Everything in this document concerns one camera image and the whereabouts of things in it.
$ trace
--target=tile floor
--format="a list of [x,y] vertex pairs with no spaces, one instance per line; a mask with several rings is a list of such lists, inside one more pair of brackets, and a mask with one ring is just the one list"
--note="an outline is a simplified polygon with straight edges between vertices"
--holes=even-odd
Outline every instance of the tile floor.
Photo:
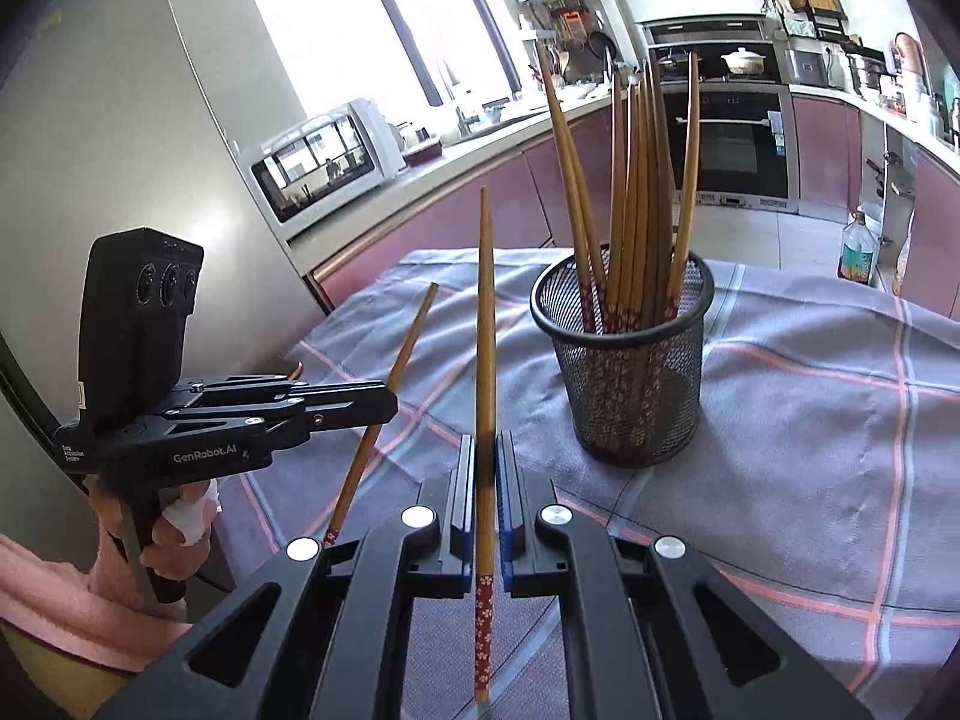
[[698,205],[690,248],[710,260],[836,276],[842,230],[819,218]]

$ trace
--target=camera lens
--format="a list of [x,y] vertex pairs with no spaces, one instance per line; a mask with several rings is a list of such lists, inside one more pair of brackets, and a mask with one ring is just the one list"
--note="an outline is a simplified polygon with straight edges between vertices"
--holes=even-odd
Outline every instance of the camera lens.
[[136,299],[141,303],[146,303],[154,294],[154,282],[157,280],[157,269],[152,263],[144,266],[140,272],[140,279],[136,282]]
[[163,271],[163,281],[160,283],[160,302],[169,306],[174,301],[176,285],[179,283],[179,265],[168,265]]
[[193,293],[197,290],[197,271],[190,271],[184,279],[184,298],[193,299]]

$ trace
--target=mesh pen holder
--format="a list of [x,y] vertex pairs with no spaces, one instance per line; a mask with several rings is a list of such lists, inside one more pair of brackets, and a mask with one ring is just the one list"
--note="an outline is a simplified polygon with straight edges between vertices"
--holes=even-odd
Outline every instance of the mesh pen holder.
[[[536,279],[530,311],[553,341],[574,432],[590,455],[640,469],[690,441],[700,419],[704,314],[712,301],[713,276],[691,252],[675,319],[629,333],[584,333],[573,256]],[[595,287],[594,304],[602,327]]]

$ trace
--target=gray tablecloth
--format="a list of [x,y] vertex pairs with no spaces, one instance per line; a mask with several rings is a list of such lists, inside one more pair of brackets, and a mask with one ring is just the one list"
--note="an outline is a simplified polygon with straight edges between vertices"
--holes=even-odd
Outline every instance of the gray tablecloth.
[[[877,290],[710,263],[702,418],[666,464],[597,463],[573,436],[536,276],[565,252],[496,253],[498,428],[518,461],[612,533],[673,533],[707,555],[877,718],[904,717],[960,635],[960,324]],[[304,378],[385,379],[426,285],[440,294],[341,539],[450,469],[473,429],[476,252],[415,252],[292,351]],[[320,434],[224,481],[218,533],[239,581],[287,541],[323,534],[359,431]],[[568,716],[555,600],[498,587],[497,718]],[[419,602],[410,718],[476,717],[472,598]]]

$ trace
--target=bottle label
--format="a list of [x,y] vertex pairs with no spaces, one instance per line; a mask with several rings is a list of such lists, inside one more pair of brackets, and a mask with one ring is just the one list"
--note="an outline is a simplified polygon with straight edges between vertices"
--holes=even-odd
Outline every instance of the bottle label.
[[844,244],[840,255],[840,275],[851,281],[867,284],[870,282],[870,266],[874,261],[874,252],[853,250]]

